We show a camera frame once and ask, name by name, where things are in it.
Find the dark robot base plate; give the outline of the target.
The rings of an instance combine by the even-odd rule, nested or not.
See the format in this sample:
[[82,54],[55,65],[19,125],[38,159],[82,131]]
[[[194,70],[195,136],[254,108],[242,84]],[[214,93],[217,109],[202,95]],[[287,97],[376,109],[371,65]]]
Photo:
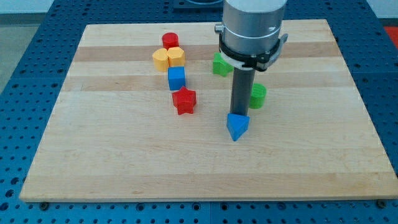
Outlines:
[[212,11],[223,8],[223,0],[173,0],[173,12]]

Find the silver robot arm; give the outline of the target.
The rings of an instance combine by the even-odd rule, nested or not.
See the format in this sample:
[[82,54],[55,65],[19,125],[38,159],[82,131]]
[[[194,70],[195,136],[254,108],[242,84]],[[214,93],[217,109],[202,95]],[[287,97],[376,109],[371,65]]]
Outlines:
[[281,55],[286,0],[225,0],[215,25],[221,58],[234,67],[229,112],[248,114],[255,72],[265,72]]

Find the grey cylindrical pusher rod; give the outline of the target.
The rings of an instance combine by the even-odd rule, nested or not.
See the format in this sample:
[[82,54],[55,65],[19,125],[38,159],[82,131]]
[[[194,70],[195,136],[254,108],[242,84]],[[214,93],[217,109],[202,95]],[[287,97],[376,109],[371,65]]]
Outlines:
[[255,70],[234,69],[229,112],[246,116],[248,114]]

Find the black clamp ring mount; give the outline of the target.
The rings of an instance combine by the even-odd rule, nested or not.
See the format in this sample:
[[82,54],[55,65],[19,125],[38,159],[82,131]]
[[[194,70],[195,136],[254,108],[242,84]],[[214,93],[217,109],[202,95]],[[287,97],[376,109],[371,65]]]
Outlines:
[[240,70],[265,72],[281,55],[287,34],[280,27],[263,36],[246,36],[232,32],[225,24],[216,24],[219,51],[223,60]]

